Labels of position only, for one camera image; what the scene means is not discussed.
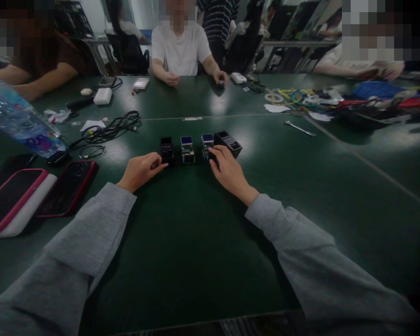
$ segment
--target gray sweatshirt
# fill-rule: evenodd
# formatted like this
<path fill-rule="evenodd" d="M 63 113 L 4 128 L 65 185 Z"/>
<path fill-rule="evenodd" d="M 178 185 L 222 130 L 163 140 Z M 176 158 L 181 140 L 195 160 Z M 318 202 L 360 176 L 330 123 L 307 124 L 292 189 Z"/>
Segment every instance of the gray sweatshirt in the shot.
<path fill-rule="evenodd" d="M 109 266 L 136 197 L 107 183 L 0 295 L 0 334 L 76 335 L 84 303 Z M 246 217 L 275 246 L 311 333 L 415 333 L 420 316 L 345 257 L 333 237 L 293 208 L 260 195 Z"/>

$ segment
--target hand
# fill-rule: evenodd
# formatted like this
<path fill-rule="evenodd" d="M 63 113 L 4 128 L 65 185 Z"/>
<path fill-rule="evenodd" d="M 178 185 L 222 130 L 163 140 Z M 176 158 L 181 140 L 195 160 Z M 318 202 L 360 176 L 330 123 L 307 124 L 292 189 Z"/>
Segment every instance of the hand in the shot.
<path fill-rule="evenodd" d="M 32 102 L 40 96 L 39 92 L 31 84 L 12 85 L 12 88 L 28 102 Z"/>
<path fill-rule="evenodd" d="M 241 166 L 235 160 L 230 150 L 226 146 L 220 145 L 209 148 L 209 150 L 216 156 L 219 163 L 218 168 L 216 162 L 210 159 L 211 170 L 213 170 L 218 182 L 250 207 L 260 193 L 247 183 Z"/>
<path fill-rule="evenodd" d="M 404 64 L 391 65 L 390 67 L 384 70 L 383 77 L 387 82 L 391 82 L 401 75 L 404 68 Z"/>
<path fill-rule="evenodd" d="M 229 81 L 227 74 L 219 69 L 215 71 L 215 73 L 213 74 L 213 78 L 215 79 L 216 84 L 218 84 L 221 79 L 224 80 L 224 85 L 227 85 L 227 82 Z"/>
<path fill-rule="evenodd" d="M 355 73 L 355 77 L 361 80 L 373 80 L 378 76 L 379 68 L 376 66 L 371 66 L 366 69 L 357 70 Z"/>
<path fill-rule="evenodd" d="M 174 72 L 165 72 L 163 75 L 163 81 L 168 84 L 169 86 L 176 86 L 179 84 L 179 79 L 181 79 L 178 75 Z"/>
<path fill-rule="evenodd" d="M 129 160 L 125 174 L 117 185 L 134 193 L 168 166 L 167 163 L 161 163 L 162 158 L 157 153 L 149 153 L 144 156 L 132 158 Z"/>

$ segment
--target blue screen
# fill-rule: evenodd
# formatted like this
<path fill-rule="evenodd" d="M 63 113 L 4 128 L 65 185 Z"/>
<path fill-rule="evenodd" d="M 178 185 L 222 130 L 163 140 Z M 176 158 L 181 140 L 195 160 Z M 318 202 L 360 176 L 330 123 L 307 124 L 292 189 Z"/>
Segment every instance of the blue screen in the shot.
<path fill-rule="evenodd" d="M 202 135 L 202 140 L 204 142 L 213 141 L 213 135 L 211 135 L 211 134 L 203 134 Z"/>
<path fill-rule="evenodd" d="M 183 145 L 193 143 L 193 139 L 191 137 L 181 137 L 181 143 Z"/>

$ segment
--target red phone case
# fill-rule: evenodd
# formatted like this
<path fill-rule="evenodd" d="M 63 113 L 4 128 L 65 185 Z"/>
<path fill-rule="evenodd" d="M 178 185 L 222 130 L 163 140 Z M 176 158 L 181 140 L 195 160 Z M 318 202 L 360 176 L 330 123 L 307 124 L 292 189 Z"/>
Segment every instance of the red phone case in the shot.
<path fill-rule="evenodd" d="M 13 220 L 15 215 L 17 215 L 20 211 L 20 209 L 25 205 L 27 200 L 34 194 L 36 189 L 41 185 L 41 183 L 47 178 L 48 171 L 45 169 L 22 169 L 18 172 L 14 173 L 5 183 L 3 183 L 0 187 L 0 190 L 9 183 L 15 175 L 17 175 L 21 171 L 28 171 L 28 170 L 40 170 L 41 174 L 39 177 L 34 181 L 34 183 L 29 187 L 29 189 L 23 194 L 22 198 L 15 204 L 15 206 L 11 209 L 11 211 L 3 218 L 3 220 L 0 222 L 0 232 L 2 232 L 8 224 Z"/>
<path fill-rule="evenodd" d="M 56 214 L 56 215 L 38 215 L 36 216 L 36 218 L 53 218 L 53 217 L 62 217 L 62 216 L 66 216 L 69 213 L 71 213 L 74 208 L 76 207 L 77 203 L 79 202 L 79 199 L 81 197 L 81 195 L 84 193 L 85 188 L 87 187 L 89 180 L 91 179 L 93 173 L 95 172 L 95 170 L 98 167 L 98 164 L 95 161 L 75 161 L 75 162 L 71 162 L 66 168 L 65 170 L 62 172 L 61 176 L 57 179 L 55 185 L 53 186 L 53 188 L 56 187 L 56 185 L 59 183 L 59 181 L 61 181 L 62 177 L 65 174 L 65 171 L 68 169 L 68 167 L 70 167 L 70 165 L 75 164 L 75 163 L 79 163 L 79 162 L 92 162 L 92 165 L 90 167 L 89 173 L 87 174 L 87 176 L 85 177 L 83 184 L 81 184 L 81 188 L 79 188 L 78 193 L 76 194 L 75 198 L 73 199 L 73 201 L 71 202 L 71 205 L 69 207 L 69 209 L 63 213 L 63 214 Z"/>

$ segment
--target small display screen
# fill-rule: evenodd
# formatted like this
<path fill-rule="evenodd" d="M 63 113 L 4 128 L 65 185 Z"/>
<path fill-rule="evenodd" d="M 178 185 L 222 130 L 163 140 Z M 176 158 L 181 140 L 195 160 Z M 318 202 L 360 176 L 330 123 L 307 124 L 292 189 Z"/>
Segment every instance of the small display screen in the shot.
<path fill-rule="evenodd" d="M 18 172 L 0 190 L 0 223 L 41 175 L 41 170 Z"/>
<path fill-rule="evenodd" d="M 204 142 L 213 141 L 213 135 L 211 135 L 211 134 L 203 134 L 202 135 L 202 141 L 204 141 Z"/>
<path fill-rule="evenodd" d="M 80 191 L 93 162 L 71 163 L 43 201 L 38 216 L 66 214 Z"/>
<path fill-rule="evenodd" d="M 181 143 L 187 145 L 193 143 L 193 139 L 191 137 L 181 137 Z"/>

